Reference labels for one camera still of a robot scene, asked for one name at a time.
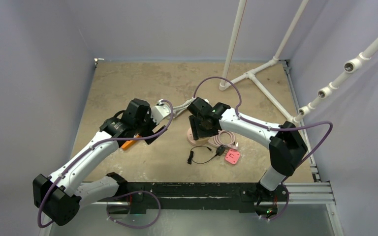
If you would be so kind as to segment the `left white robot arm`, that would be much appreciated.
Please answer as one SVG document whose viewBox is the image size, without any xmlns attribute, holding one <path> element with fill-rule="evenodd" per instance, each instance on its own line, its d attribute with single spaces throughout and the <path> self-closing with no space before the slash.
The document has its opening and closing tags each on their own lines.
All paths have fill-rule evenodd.
<svg viewBox="0 0 378 236">
<path fill-rule="evenodd" d="M 164 134 L 175 115 L 173 105 L 161 99 L 156 105 L 133 99 L 125 110 L 106 119 L 89 143 L 50 175 L 39 174 L 32 182 L 33 202 L 38 208 L 37 225 L 45 229 L 67 224 L 78 211 L 104 198 L 121 201 L 127 195 L 127 181 L 108 174 L 100 180 L 83 180 L 110 154 L 131 140 L 151 144 Z"/>
</svg>

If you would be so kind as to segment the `black power adapter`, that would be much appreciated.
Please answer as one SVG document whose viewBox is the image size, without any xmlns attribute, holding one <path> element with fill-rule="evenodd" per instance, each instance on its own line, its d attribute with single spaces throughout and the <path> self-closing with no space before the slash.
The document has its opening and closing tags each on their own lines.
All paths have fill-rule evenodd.
<svg viewBox="0 0 378 236">
<path fill-rule="evenodd" d="M 216 151 L 215 151 L 215 156 L 221 156 L 226 150 L 226 146 L 225 145 L 220 145 Z"/>
</svg>

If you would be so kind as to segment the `pink round power socket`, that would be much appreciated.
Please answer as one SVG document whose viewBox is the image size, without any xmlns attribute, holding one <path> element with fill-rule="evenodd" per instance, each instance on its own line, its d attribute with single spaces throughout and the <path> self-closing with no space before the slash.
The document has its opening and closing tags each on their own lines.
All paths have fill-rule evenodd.
<svg viewBox="0 0 378 236">
<path fill-rule="evenodd" d="M 195 140 L 191 128 L 189 128 L 187 131 L 187 141 L 189 142 L 190 145 L 194 147 L 203 146 L 207 144 L 209 139 L 210 138 L 208 137 L 208 138 L 199 138 L 198 140 Z"/>
</svg>

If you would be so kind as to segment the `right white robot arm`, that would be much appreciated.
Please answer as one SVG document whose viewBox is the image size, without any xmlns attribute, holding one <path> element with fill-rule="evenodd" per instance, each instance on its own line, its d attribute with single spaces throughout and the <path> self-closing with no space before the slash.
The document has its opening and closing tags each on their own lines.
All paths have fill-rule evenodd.
<svg viewBox="0 0 378 236">
<path fill-rule="evenodd" d="M 275 195 L 278 185 L 293 175 L 308 151 L 302 136 L 289 121 L 280 125 L 251 118 L 247 122 L 229 105 L 219 102 L 211 106 L 199 97 L 189 104 L 187 110 L 191 113 L 189 122 L 195 140 L 215 136 L 219 131 L 230 131 L 269 150 L 271 164 L 256 190 L 263 200 Z"/>
</svg>

